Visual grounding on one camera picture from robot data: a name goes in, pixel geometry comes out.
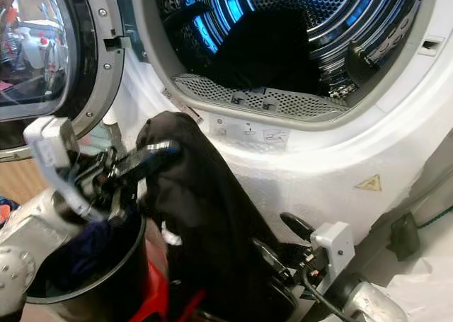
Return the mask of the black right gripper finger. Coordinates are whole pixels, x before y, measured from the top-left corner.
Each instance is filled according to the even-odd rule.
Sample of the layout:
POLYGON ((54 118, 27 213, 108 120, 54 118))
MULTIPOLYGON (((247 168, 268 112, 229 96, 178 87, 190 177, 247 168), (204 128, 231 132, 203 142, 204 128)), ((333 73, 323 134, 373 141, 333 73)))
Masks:
POLYGON ((290 273, 290 270, 288 270, 288 268, 286 268, 285 265, 281 263, 275 251, 273 251, 272 248, 269 247, 269 245, 256 240, 256 238, 253 238, 253 245, 255 245, 256 250, 258 250, 262 255, 263 260, 265 260, 265 262, 272 268, 272 270, 274 270, 274 273, 276 274, 278 280, 292 280, 292 274, 290 273))
POLYGON ((298 235, 302 240, 311 242, 311 235, 315 232, 312 225, 291 212, 281 212, 280 218, 295 235, 298 235))

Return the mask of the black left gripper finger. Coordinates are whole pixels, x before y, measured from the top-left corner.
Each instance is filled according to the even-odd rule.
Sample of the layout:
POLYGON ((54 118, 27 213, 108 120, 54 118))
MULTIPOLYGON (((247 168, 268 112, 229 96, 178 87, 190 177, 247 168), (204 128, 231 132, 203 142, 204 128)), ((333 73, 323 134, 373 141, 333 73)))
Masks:
POLYGON ((180 144, 164 140, 129 151, 113 164, 113 180, 117 183, 135 183, 152 176, 180 156, 180 144))
POLYGON ((127 222, 133 213, 136 196, 138 192, 138 183, 126 182, 117 183, 113 186, 113 198, 111 199, 111 221, 127 222))

